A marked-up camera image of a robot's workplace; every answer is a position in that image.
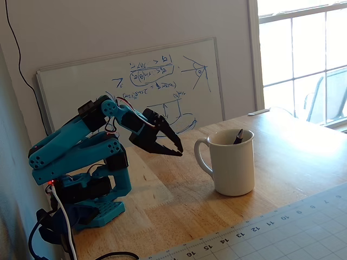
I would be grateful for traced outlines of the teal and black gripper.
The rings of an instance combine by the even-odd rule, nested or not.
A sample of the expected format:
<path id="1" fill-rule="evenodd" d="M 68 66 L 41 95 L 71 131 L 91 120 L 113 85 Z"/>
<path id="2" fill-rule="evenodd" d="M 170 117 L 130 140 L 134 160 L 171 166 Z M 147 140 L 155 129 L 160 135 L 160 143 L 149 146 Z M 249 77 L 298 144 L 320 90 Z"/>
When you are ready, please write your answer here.
<path id="1" fill-rule="evenodd" d="M 146 108 L 141 114 L 131 110 L 129 106 L 119 105 L 120 119 L 118 124 L 131 131 L 129 141 L 148 153 L 181 157 L 183 146 L 180 138 L 170 127 L 165 117 Z M 156 142 L 157 134 L 162 132 L 177 147 L 177 151 Z"/>

